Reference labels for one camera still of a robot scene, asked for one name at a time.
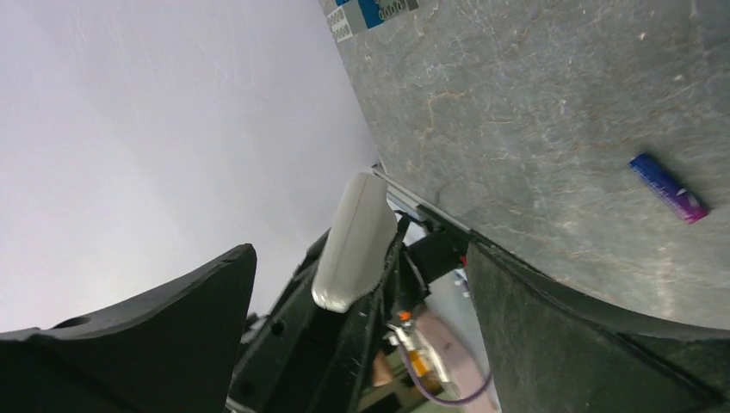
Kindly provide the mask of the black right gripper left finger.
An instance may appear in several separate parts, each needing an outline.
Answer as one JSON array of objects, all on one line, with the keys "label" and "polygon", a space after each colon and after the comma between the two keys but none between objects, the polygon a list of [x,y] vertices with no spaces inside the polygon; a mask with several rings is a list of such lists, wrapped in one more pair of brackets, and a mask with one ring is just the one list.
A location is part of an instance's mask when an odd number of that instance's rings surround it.
[{"label": "black right gripper left finger", "polygon": [[2,333],[2,411],[222,411],[256,267],[242,244],[51,329]]}]

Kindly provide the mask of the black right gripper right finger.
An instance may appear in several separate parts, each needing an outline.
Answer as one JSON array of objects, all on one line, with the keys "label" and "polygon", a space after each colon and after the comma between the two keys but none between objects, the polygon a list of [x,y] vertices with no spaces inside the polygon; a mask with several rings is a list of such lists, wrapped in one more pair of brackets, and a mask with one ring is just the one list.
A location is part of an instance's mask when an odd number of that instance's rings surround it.
[{"label": "black right gripper right finger", "polygon": [[503,411],[728,411],[726,330],[595,299],[483,243],[467,277]]}]

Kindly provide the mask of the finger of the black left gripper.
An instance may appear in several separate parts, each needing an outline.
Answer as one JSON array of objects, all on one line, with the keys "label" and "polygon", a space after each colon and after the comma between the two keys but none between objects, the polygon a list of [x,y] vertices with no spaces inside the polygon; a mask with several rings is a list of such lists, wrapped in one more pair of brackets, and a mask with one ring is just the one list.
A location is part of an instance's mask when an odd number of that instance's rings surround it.
[{"label": "finger of the black left gripper", "polygon": [[229,412],[272,410],[302,331],[317,308],[311,294],[312,279],[328,235],[325,232],[307,249],[269,313],[252,313],[246,318],[227,393]]},{"label": "finger of the black left gripper", "polygon": [[375,264],[375,285],[348,312],[334,358],[325,375],[325,411],[356,412],[362,390],[371,381],[373,360],[384,330],[383,299],[388,278],[397,266],[411,219],[399,216],[386,255]]}]

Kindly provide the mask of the white remote control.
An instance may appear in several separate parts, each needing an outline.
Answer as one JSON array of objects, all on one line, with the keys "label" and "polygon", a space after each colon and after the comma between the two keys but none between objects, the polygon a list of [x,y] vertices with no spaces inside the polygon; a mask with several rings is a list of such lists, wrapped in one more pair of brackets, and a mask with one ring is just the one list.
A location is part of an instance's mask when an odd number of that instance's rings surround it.
[{"label": "white remote control", "polygon": [[328,311],[345,313],[380,283],[397,231],[387,204],[387,182],[367,173],[345,186],[328,233],[311,294]]}]

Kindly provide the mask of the purple blue AAA battery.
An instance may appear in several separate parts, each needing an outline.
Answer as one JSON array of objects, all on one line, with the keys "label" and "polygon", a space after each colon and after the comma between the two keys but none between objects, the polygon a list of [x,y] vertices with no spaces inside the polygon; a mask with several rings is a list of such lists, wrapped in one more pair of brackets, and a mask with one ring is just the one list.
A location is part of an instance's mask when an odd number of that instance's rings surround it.
[{"label": "purple blue AAA battery", "polygon": [[709,215],[706,204],[654,155],[642,152],[628,162],[628,167],[685,224],[694,224]]}]

